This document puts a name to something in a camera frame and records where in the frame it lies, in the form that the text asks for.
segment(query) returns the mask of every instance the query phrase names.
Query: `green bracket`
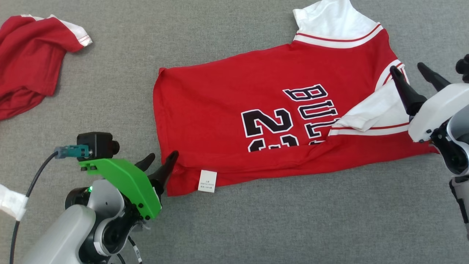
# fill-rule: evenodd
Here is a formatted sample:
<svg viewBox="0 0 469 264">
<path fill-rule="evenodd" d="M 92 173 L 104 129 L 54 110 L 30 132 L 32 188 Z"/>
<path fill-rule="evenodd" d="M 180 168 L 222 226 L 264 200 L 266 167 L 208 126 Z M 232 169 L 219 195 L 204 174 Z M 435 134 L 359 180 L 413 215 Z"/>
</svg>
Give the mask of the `green bracket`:
<svg viewBox="0 0 469 264">
<path fill-rule="evenodd" d="M 87 168 L 88 175 L 99 174 L 114 185 L 132 203 L 137 205 L 138 211 L 145 219 L 154 219 L 161 211 L 159 198 L 145 172 L 129 161 L 97 159 L 78 163 L 80 167 Z"/>
</svg>

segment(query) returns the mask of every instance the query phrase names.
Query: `white tape on cable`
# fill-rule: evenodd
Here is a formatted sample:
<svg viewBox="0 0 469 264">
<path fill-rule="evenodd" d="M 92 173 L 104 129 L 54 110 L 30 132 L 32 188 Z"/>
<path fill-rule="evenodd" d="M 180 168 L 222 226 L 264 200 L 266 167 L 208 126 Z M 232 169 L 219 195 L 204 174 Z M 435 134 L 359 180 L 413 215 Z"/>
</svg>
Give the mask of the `white tape on cable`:
<svg viewBox="0 0 469 264">
<path fill-rule="evenodd" d="M 12 191 L 0 184 L 0 210 L 21 221 L 26 212 L 28 198 L 21 193 Z"/>
</svg>

